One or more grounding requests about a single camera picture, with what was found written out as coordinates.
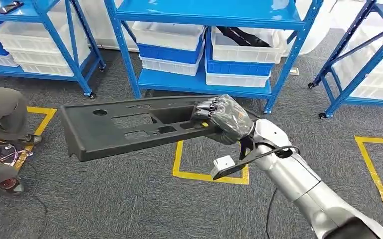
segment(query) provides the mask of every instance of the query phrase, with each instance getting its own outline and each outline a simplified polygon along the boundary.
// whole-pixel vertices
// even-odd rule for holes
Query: gray pants
[[[27,135],[27,104],[16,90],[0,87],[0,139],[17,140]],[[13,178],[17,171],[0,164],[0,182]]]

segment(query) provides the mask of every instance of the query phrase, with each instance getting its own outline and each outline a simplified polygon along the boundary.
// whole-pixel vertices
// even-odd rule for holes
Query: black bracket
[[[214,134],[218,130],[215,125],[195,128],[190,121],[194,106],[211,97],[157,97],[62,106],[60,117],[68,154],[85,162]],[[149,116],[151,122],[119,128],[112,121],[142,114]],[[260,118],[252,112],[248,114],[254,121]],[[129,137],[134,133],[141,136]]]

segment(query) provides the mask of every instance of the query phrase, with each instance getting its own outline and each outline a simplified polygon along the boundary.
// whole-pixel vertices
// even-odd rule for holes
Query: gray carpet
[[[264,117],[288,133],[333,190],[383,225],[383,203],[354,141],[354,135],[383,137],[383,107],[342,106],[333,118],[319,120],[317,114],[328,105],[326,93],[321,86],[307,89],[340,37],[332,30],[315,51],[297,59],[301,75],[288,78],[273,113]],[[102,53],[108,67],[93,75],[95,100],[81,96],[75,83],[0,77],[0,86],[21,90],[30,105],[41,107],[133,98],[119,53]],[[132,59],[139,71],[138,56]],[[278,67],[272,76],[278,76]],[[167,94],[173,93],[146,92]],[[259,113],[264,105],[263,100],[238,101]],[[30,115],[32,128],[40,117]],[[249,185],[195,181],[172,176],[176,144],[80,163],[67,157],[58,116],[43,135],[44,143],[20,172],[25,195],[11,198],[0,193],[0,239],[267,238],[265,216],[274,186],[254,165]],[[366,144],[366,149],[383,182],[383,145]],[[237,153],[236,145],[188,140],[180,169],[208,173],[216,157]],[[39,200],[47,207],[46,218]],[[269,231],[273,239],[314,238],[298,210],[280,193]]]

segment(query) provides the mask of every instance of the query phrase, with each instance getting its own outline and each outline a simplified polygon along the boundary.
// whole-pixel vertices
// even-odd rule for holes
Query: round hole
[[[103,110],[103,109],[99,109],[99,110],[94,110],[93,111],[93,114],[97,115],[97,116],[104,116],[106,115],[108,112],[106,110]]]

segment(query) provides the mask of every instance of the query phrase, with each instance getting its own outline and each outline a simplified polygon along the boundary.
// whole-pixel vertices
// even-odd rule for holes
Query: rectangular hole
[[[167,109],[157,109],[151,112],[163,124],[186,122],[191,119],[194,106],[176,107]]]
[[[127,140],[137,140],[137,139],[149,138],[149,135],[144,131],[136,131],[136,132],[126,133],[124,134],[124,137]]]
[[[189,122],[189,123],[182,123],[182,124],[180,124],[179,126],[180,126],[182,129],[185,129],[185,130],[194,128],[194,125],[193,125],[193,123],[191,123],[191,122]]]
[[[128,108],[133,108],[133,109],[150,109],[151,106],[144,104],[144,105],[132,105],[132,106],[127,106]]]
[[[160,134],[164,134],[164,133],[172,133],[172,132],[176,132],[177,130],[172,127],[172,126],[165,126],[165,127],[160,127],[158,128],[159,130],[159,133]]]
[[[156,120],[150,114],[114,117],[111,120],[115,127],[121,129],[157,123]]]

